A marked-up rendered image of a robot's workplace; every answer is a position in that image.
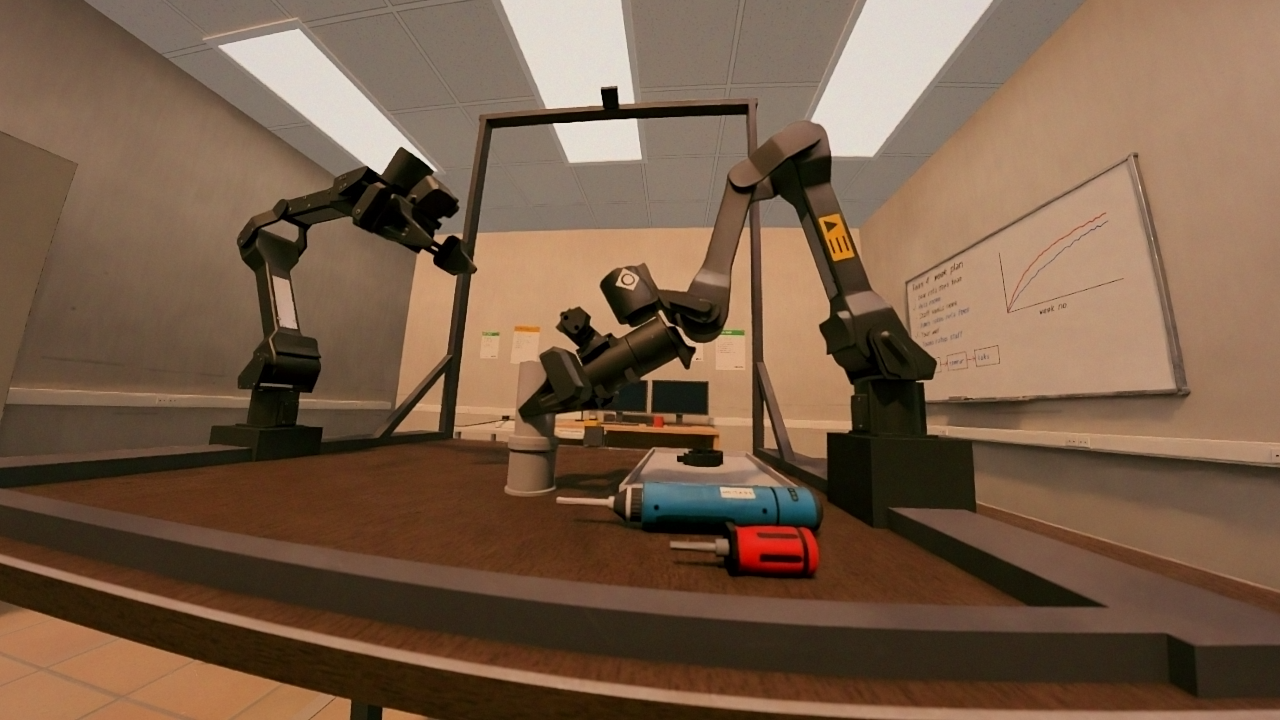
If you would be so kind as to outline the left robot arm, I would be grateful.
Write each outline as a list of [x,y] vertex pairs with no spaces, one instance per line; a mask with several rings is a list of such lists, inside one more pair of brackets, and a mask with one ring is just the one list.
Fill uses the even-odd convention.
[[927,434],[924,382],[915,382],[932,380],[937,361],[872,290],[835,196],[831,167],[826,128],[812,120],[788,124],[730,170],[707,256],[687,291],[658,290],[646,263],[617,266],[599,287],[620,325],[636,327],[625,337],[646,374],[676,357],[689,370],[696,347],[686,345],[677,327],[701,345],[721,336],[748,209],[780,195],[797,211],[829,301],[819,331],[826,355],[854,386],[849,434],[940,439]]

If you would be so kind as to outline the white shallow rectangular tray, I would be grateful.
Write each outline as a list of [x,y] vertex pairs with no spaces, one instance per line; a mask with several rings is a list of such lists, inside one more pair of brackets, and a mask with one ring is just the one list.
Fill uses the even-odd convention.
[[620,484],[620,492],[627,487],[643,488],[644,482],[768,487],[795,486],[791,480],[780,475],[780,473],[748,452],[723,451],[723,465],[719,468],[692,468],[684,465],[684,462],[677,462],[677,455],[689,454],[691,448],[653,448]]

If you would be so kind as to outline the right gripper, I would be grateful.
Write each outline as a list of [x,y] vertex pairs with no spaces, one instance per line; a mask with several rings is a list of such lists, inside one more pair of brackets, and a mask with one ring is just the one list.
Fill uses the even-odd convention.
[[417,254],[422,250],[433,254],[433,264],[451,275],[477,272],[477,266],[470,259],[474,247],[454,234],[447,236],[443,243],[438,243],[434,240],[438,225],[417,210],[412,213],[410,202],[379,182],[369,184],[355,205],[352,217],[358,225],[384,240],[401,242]]

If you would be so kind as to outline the red screwdriver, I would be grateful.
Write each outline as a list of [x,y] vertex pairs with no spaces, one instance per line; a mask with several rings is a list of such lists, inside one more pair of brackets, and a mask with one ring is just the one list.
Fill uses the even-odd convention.
[[739,528],[724,521],[723,539],[714,543],[678,541],[677,551],[713,552],[716,557],[724,557],[730,577],[737,577],[739,571],[813,575],[818,568],[817,542],[805,528]]

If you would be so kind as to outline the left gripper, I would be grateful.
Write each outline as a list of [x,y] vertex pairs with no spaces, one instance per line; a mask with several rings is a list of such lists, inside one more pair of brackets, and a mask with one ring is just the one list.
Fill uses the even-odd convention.
[[602,398],[602,407],[611,407],[620,398],[618,389],[632,382],[636,384],[646,375],[625,336],[612,336],[608,345],[580,360],[576,354],[556,346],[539,354],[539,359],[548,378],[518,407],[520,416],[596,410],[598,397],[605,397]]

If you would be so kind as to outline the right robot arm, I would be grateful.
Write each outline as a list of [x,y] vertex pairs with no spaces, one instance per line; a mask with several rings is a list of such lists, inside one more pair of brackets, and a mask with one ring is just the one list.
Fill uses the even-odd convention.
[[[297,424],[300,392],[312,393],[321,372],[321,355],[317,341],[300,332],[291,269],[300,263],[300,256],[307,249],[310,227],[352,217],[355,205],[369,184],[379,182],[406,199],[412,213],[420,211],[439,231],[442,222],[438,219],[451,218],[460,211],[460,199],[436,181],[433,173],[433,168],[413,152],[399,147],[381,174],[367,165],[361,167],[338,176],[333,188],[298,199],[282,199],[273,210],[250,218],[238,234],[237,245],[242,261],[256,275],[264,340],[238,375],[238,389],[252,389],[252,395],[247,423],[236,427],[305,427]],[[282,220],[298,227],[298,240],[293,242],[261,229]],[[261,383],[292,388],[260,386]]]

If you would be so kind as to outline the white hollow tube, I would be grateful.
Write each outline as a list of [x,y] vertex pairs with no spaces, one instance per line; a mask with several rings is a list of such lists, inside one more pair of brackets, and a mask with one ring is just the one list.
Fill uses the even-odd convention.
[[556,436],[556,413],[538,416],[520,416],[521,407],[545,382],[547,373],[538,361],[524,361],[518,364],[518,388],[515,413],[515,434],[508,437],[508,442],[518,445],[554,445],[559,443]]

